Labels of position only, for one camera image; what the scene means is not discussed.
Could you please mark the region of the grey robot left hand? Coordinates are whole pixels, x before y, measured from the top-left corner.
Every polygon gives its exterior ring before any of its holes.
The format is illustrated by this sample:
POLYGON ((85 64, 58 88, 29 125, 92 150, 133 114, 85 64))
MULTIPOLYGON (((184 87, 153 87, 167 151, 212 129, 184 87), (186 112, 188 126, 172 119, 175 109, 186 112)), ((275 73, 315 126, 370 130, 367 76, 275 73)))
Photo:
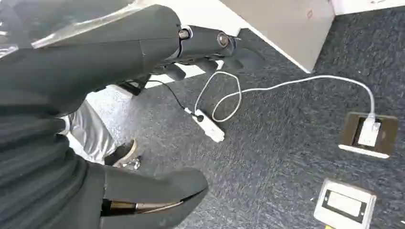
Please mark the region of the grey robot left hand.
POLYGON ((222 60, 260 68, 239 37, 184 25, 171 8, 136 0, 0 3, 0 226, 3 229, 172 229, 208 192, 185 168, 146 177, 85 160, 63 117, 91 92, 144 82, 176 65, 222 60))

